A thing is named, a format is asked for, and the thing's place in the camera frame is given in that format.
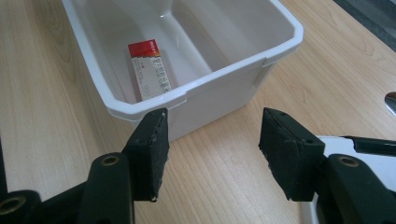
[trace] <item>white plastic bin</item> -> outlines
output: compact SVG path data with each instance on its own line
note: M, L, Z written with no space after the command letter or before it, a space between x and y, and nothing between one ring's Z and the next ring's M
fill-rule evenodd
M110 114L169 109L174 140L245 105L303 27L276 0L63 0ZM140 101L128 45L155 39L173 89Z

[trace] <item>bolt hole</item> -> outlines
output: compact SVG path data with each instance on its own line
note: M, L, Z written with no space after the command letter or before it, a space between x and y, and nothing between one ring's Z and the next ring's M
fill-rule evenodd
M355 161L354 159L351 159L349 157L339 157L338 160L343 163L345 166L349 167L358 167L359 163Z
M17 211L26 203L23 196L12 197L0 202L0 216L7 215Z
M119 162L120 158L115 157L115 156L109 156L104 159L102 159L102 165L104 166L111 166Z

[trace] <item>red label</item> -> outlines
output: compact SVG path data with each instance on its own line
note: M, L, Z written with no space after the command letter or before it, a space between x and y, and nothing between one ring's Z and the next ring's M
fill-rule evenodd
M130 44L128 45L131 58L135 57L159 57L160 51L158 50L155 39Z

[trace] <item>red and white box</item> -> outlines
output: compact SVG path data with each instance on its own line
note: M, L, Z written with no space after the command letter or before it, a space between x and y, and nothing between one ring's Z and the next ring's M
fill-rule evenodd
M172 90L155 39L128 46L142 100Z

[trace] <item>table surface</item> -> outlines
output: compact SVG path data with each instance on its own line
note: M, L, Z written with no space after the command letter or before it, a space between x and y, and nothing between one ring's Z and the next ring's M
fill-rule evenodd
M396 140L384 97L396 54L331 0L283 0L304 42L244 107L171 143L160 198L137 223L302 223L258 149L262 109L317 135ZM133 132L106 111L60 0L0 2L0 134L8 190L42 200L85 181Z

